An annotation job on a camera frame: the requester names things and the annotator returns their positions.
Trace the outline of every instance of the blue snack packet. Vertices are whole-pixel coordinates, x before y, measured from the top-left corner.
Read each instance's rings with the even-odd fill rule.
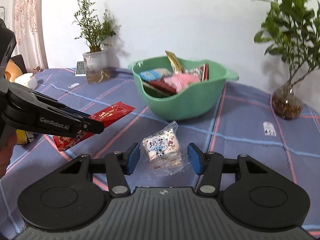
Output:
[[[166,68],[155,68],[147,71],[138,73],[138,75],[144,81],[154,81],[164,77],[170,77],[173,73],[167,70]]]

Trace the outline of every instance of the white tissue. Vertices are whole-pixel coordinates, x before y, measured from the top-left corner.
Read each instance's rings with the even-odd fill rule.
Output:
[[[30,89],[35,89],[38,85],[36,77],[33,76],[33,73],[23,74],[22,76],[17,77],[14,82]]]

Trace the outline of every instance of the gold snack packet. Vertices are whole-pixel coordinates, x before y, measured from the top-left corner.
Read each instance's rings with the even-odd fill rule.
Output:
[[[170,60],[172,70],[175,74],[183,73],[184,72],[184,67],[176,57],[176,55],[173,52],[170,51],[165,51],[167,54],[168,59]]]

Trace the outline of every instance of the soil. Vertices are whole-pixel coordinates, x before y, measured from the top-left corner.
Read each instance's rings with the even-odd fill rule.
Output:
[[[101,81],[109,80],[110,71],[108,69],[102,69],[97,71],[93,70],[90,73],[90,71],[86,70],[86,76],[88,84],[96,84],[100,83]]]
[[[283,98],[275,94],[272,96],[271,103],[275,114],[286,120],[298,118],[302,111],[302,106],[286,103]]]

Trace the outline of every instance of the yellow package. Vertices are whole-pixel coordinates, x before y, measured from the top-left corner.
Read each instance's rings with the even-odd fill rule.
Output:
[[[17,130],[17,144],[23,145],[32,142],[35,139],[36,134],[31,132],[26,132],[22,130]]]

